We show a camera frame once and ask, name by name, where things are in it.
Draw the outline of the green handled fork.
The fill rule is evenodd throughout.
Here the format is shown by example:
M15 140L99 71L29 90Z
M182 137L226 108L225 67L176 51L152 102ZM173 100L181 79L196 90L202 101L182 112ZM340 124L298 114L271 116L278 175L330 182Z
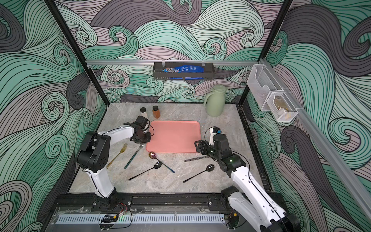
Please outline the green handled fork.
M138 149L135 151L135 153L132 155L132 157L130 158L130 160L128 161L128 163L125 165L124 169L127 169L129 167L129 165L131 164L131 162L134 160L134 158L136 157L136 155L140 152L140 150L144 147L144 144L141 144Z

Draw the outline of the aluminium wall rail right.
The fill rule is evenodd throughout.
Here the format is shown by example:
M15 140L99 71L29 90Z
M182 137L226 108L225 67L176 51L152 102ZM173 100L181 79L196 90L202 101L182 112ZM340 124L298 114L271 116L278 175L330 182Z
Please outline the aluminium wall rail right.
M260 59L260 64L264 64L268 70L268 75L273 79L273 84L283 92L283 98L287 101L290 108L294 109L297 118L310 135L311 140L315 143L318 151L327 162L332 166L338 178L343 182L349 193L352 195L355 202L358 204L364 215L368 220L371 220L371 196L366 190L364 185L360 182L359 178L345 163L339 152L323 134L320 128L309 116L307 111L295 98L293 92L287 87L282 79L277 75L272 66L266 59Z

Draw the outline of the dark metal wall shelf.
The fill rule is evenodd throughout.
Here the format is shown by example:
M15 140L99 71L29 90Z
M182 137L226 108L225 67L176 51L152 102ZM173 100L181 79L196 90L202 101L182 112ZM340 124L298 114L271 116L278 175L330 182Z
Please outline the dark metal wall shelf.
M195 73L170 73L170 72L163 72L162 70L165 68L175 68L183 65L194 65L194 66L202 66L204 68L204 72L195 72ZM153 77L155 80L213 80L214 79L214 65L213 63L154 63L153 65Z

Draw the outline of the small clear bin with contents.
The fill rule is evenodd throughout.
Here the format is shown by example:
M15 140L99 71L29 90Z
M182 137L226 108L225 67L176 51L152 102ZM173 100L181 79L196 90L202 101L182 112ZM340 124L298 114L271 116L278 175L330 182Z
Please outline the small clear bin with contents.
M267 99L267 104L277 122L289 123L298 114L284 92L271 93Z

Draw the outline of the aluminium wall rail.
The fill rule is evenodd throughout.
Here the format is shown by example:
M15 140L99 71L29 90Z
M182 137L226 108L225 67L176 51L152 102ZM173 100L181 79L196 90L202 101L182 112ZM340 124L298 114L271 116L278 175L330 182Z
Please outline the aluminium wall rail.
M332 166L338 178L343 182L349 193L352 195L355 202L358 204L364 215L368 220L371 220L371 196L366 190L364 185L360 182L359 178L345 163L339 152L323 134L320 128L309 116L307 111L295 98L293 92L287 87L282 79L277 75L272 66L266 59L260 59L260 64L264 64L268 70L268 75L273 79L273 84L283 92L283 98L287 101L290 108L294 109L297 118L310 135L311 140L315 143L318 151L327 162Z
M233 67L240 67L240 66L253 66L258 64L258 61L196 61L196 60L86 60L86 64L88 66L93 65L153 65L154 63L213 63L215 66L233 66Z

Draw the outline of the pink plastic tray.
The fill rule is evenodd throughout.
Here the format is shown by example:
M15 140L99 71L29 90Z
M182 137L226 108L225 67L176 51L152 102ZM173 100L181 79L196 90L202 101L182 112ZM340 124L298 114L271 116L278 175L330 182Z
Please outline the pink plastic tray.
M196 153L194 143L201 140L201 126L197 121L155 120L149 131L148 152Z

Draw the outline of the orange spice jar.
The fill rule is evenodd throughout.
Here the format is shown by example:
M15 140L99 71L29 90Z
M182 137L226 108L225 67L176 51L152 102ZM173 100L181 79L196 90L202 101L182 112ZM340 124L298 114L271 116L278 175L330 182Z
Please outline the orange spice jar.
M152 107L152 112L153 112L153 116L154 118L156 119L159 119L160 118L160 111L159 111L159 107L158 106L153 106Z

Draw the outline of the white spice jar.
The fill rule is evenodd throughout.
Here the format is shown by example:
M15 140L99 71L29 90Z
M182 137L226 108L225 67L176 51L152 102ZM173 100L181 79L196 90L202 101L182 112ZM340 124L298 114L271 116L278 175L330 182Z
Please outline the white spice jar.
M143 116L143 117L146 118L146 119L149 119L149 117L148 117L148 115L147 115L147 110L146 110L145 107L142 107L142 108L140 109L140 112L141 112L141 116Z

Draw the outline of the grey handled fork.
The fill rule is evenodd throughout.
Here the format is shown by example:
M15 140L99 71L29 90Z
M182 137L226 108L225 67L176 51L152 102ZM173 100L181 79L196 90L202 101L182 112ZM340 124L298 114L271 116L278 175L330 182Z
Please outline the grey handled fork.
M184 160L184 162L196 161L196 160L201 160L201 159L209 159L209 158L210 158L210 156L202 156L202 157L186 159L186 160Z

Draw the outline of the gold fork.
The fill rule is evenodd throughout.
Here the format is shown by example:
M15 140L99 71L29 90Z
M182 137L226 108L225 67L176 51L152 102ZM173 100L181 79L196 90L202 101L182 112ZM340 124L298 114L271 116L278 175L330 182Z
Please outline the gold fork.
M118 156L120 155L120 154L122 154L122 153L124 153L125 151L126 151L126 149L127 149L127 146L128 146L128 144L127 143L125 143L124 145L123 145L123 147L121 148L121 150L120 150L120 152L107 164L107 166L106 166L106 168L108 169L112 164L113 164L113 162L118 158Z

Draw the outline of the aluminium wall rail back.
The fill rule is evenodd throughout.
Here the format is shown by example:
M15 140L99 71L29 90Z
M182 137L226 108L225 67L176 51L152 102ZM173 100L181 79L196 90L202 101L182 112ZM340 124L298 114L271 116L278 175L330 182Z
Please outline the aluminium wall rail back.
M153 65L154 63L213 63L215 66L233 66L233 67L240 67L240 66L253 66L258 64L258 61L196 61L196 60L86 60L86 64L88 66L93 65Z

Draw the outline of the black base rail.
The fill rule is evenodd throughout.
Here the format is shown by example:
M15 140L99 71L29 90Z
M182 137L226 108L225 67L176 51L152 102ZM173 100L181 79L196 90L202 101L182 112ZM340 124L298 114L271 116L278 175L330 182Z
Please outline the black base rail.
M115 207L121 210L126 207L144 209L160 206L196 206L210 211L229 212L232 210L227 196L221 193L117 193L112 200L100 199L94 193L69 193L59 195L53 206L87 206L94 210Z

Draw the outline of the clear plastic wall bin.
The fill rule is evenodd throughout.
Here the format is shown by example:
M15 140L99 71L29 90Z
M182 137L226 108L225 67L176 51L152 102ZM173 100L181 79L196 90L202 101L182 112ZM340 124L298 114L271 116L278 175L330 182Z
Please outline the clear plastic wall bin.
M271 66L255 64L247 80L247 85L261 111L270 111L268 99L274 93L282 93L275 71Z

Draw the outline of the blue snack packet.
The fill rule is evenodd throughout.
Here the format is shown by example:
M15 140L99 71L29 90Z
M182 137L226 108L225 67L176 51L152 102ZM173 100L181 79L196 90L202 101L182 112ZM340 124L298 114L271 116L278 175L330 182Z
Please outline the blue snack packet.
M203 73L204 68L202 66L183 65L175 68L168 67L162 71L165 73Z

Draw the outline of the black spoon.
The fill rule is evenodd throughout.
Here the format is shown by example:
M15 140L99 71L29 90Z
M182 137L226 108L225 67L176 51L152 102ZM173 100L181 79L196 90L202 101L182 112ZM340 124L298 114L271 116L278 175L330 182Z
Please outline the black spoon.
M162 166L162 163L158 161L158 162L156 162L156 163L154 164L154 166L153 166L152 168L150 168L150 169L148 169L148 170L146 170L146 171L143 171L143 172L141 172L140 174L138 174L138 175L136 175L136 176L134 176L134 177L129 178L128 181L131 181L131 180L133 180L133 179L139 177L140 175L142 175L142 174L144 174L144 173L146 173L146 172L149 172L150 170L153 170L153 169L159 169L161 166Z
M198 174L195 174L194 176L192 176L192 177L190 177L190 178L184 180L183 182L186 183L186 182L188 182L189 180L195 178L196 176L198 176L198 175L200 175L200 174L202 174L202 173L205 173L205 172L211 172L211 171L213 171L214 169L215 169L215 166L214 166L213 164L209 164L209 165L205 168L204 171L202 171L202 172L200 172L200 173L198 173Z

